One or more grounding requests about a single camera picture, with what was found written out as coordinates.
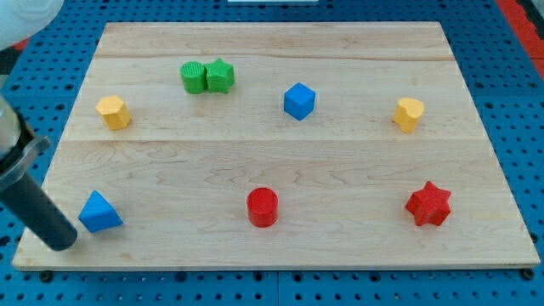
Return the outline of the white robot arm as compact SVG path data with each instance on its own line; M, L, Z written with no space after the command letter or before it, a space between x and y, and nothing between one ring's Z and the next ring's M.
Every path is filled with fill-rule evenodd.
M64 0L1 0L1 50L42 30L57 16ZM1 97L1 159L16 146L21 124Z

